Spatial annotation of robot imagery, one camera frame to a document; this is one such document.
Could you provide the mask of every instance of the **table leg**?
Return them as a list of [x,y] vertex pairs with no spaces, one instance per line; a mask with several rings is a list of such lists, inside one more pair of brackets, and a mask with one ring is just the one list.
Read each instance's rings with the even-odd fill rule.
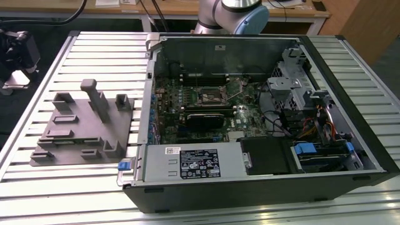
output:
[[140,15],[140,20],[141,20],[143,32],[152,32],[152,30],[151,30],[151,20],[147,17],[147,15]]
[[324,17],[315,18],[315,21],[313,21],[312,25],[309,26],[307,35],[317,35],[319,34],[325,20],[327,20],[327,18],[324,18]]

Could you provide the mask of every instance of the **warning label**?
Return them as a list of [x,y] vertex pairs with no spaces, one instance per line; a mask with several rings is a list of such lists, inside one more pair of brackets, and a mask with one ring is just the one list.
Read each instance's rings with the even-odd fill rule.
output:
[[220,177],[217,150],[180,151],[180,177],[183,179]]

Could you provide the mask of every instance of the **aluminum extrusion table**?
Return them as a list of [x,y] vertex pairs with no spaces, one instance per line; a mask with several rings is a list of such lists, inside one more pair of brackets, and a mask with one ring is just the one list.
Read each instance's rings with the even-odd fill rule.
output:
[[[400,102],[347,41],[309,37],[375,134],[400,166]],[[128,155],[136,154],[147,70],[147,33],[81,32],[68,37],[0,153],[0,225],[8,224],[399,224],[400,177],[333,201],[143,214],[116,184],[117,164],[31,167],[57,91],[87,98],[80,81],[105,96],[135,98]],[[319,75],[313,72],[319,85]]]

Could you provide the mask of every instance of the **white sticker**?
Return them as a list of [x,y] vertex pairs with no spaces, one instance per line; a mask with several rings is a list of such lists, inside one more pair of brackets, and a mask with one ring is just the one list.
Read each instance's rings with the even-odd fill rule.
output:
[[121,13],[139,13],[137,10],[121,10],[120,12]]
[[179,154],[180,153],[180,147],[167,147],[165,148],[165,154]]

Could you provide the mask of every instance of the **metal bracket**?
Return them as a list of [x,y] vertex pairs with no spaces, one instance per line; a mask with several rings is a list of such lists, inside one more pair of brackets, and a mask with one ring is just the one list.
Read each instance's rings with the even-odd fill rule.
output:
[[160,34],[159,33],[151,33],[148,34],[145,38],[145,49],[151,51],[152,47],[160,43]]
[[244,152],[243,153],[243,162],[244,162],[244,167],[245,168],[252,168],[252,163],[251,163],[251,154]]
[[303,65],[307,60],[307,56],[300,48],[285,49],[281,57],[285,63],[293,63],[297,65]]

